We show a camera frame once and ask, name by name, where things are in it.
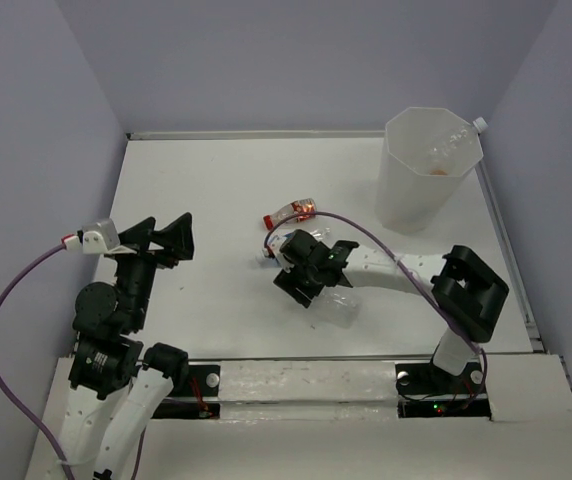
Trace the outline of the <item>red label plastic bottle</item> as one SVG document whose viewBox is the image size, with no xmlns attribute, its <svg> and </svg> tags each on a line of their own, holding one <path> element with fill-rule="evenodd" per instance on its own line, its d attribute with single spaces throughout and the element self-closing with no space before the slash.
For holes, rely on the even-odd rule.
<svg viewBox="0 0 572 480">
<path fill-rule="evenodd" d="M 286 204 L 272 214 L 265 215 L 263 223 L 267 230 L 271 230 L 277 223 L 288 217 L 292 219 L 287 220 L 287 223 L 299 223 L 312 219 L 316 211 L 317 206 L 312 198 L 299 199 Z"/>
</svg>

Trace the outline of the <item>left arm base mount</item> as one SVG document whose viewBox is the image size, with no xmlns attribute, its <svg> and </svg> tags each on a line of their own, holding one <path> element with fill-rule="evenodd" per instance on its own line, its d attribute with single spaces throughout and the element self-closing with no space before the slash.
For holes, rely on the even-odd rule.
<svg viewBox="0 0 572 480">
<path fill-rule="evenodd" d="M 155 420 L 211 420 L 220 416 L 219 387 L 221 366 L 197 363 L 189 366 L 184 384 L 174 388 L 160 403 Z"/>
</svg>

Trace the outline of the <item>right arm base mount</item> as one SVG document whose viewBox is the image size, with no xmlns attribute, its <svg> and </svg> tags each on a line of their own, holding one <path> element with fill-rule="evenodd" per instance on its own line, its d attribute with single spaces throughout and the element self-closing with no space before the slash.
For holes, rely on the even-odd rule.
<svg viewBox="0 0 572 480">
<path fill-rule="evenodd" d="M 399 363 L 395 374 L 397 413 L 402 419 L 492 416 L 479 361 L 469 362 L 459 376 L 429 362 Z"/>
</svg>

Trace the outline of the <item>white octagonal plastic bin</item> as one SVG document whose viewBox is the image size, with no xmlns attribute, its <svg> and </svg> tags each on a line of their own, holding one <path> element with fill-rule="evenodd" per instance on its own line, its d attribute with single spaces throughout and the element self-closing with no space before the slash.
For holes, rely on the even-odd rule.
<svg viewBox="0 0 572 480">
<path fill-rule="evenodd" d="M 386 123 L 375 200 L 382 226 L 403 234 L 428 226 L 484 153 L 480 135 L 449 176 L 433 176 L 427 173 L 427 146 L 438 135 L 473 121 L 445 108 L 409 107 Z"/>
</svg>

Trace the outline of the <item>blue label plastic bottle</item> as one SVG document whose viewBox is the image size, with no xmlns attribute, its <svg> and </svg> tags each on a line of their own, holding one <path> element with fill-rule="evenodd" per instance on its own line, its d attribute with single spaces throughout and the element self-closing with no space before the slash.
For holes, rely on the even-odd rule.
<svg viewBox="0 0 572 480">
<path fill-rule="evenodd" d="M 331 229 L 329 227 L 305 229 L 305 232 L 311 234 L 317 241 L 328 240 L 331 235 Z M 275 254 L 278 252 L 279 247 L 294 233 L 294 230 L 277 231 L 274 233 L 269 239 L 268 246 L 266 248 L 262 248 L 261 253 L 256 256 L 256 262 L 259 267 L 279 268 L 280 264 L 275 257 Z"/>
</svg>

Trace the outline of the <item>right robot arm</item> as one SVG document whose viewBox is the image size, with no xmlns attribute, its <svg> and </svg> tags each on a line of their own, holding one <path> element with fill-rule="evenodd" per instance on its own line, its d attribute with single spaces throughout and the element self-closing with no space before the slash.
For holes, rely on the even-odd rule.
<svg viewBox="0 0 572 480">
<path fill-rule="evenodd" d="M 274 285 L 306 309 L 335 288 L 385 289 L 423 298 L 447 324 L 426 368 L 428 384 L 439 392 L 452 390 L 478 358 L 481 377 L 471 396 L 483 392 L 488 376 L 483 345 L 493 336 L 509 287 L 472 249 L 456 245 L 445 254 L 400 255 L 381 243 L 370 248 L 338 240 L 329 246 L 296 229 L 269 236 L 263 253 L 280 267 Z"/>
</svg>

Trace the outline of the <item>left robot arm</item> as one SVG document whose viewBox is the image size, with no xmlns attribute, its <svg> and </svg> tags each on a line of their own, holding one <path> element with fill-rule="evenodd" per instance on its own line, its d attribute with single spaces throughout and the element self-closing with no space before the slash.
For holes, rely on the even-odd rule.
<svg viewBox="0 0 572 480">
<path fill-rule="evenodd" d="M 145 324 L 155 275 L 194 256 L 192 216 L 162 229 L 148 217 L 119 232 L 110 219 L 62 238 L 65 250 L 115 261 L 111 282 L 92 282 L 78 293 L 72 322 L 77 334 L 59 434 L 60 473 L 51 479 L 117 479 L 153 413 L 181 392 L 188 354 L 133 339 Z"/>
</svg>

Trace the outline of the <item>clear bottle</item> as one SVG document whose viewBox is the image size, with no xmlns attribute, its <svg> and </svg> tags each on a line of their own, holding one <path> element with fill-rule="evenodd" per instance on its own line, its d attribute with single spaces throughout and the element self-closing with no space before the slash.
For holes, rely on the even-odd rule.
<svg viewBox="0 0 572 480">
<path fill-rule="evenodd" d="M 361 307 L 359 296 L 330 291 L 317 297 L 310 310 L 319 321 L 349 329 L 358 318 Z"/>
<path fill-rule="evenodd" d="M 488 129 L 483 117 L 478 117 L 471 124 L 464 123 L 432 139 L 426 149 L 425 161 L 429 170 L 452 170 L 461 153 Z"/>
</svg>

